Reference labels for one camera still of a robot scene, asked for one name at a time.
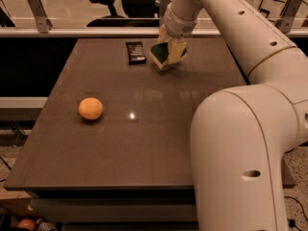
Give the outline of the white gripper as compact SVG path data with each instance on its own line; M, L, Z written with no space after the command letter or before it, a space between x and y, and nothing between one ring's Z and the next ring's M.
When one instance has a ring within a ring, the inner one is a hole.
M195 25L196 20L184 20L172 11L171 5L167 6L164 14L164 24L159 29L157 43L167 43L167 59L170 64L176 64L180 61L186 49L186 41L183 37L190 36Z

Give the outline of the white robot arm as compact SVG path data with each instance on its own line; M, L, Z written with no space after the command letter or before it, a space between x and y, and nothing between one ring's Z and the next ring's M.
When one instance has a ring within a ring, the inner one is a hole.
M249 83L209 95L193 115L199 230L288 231L281 161L307 140L307 58L245 0L172 0L160 37L190 35L200 11Z

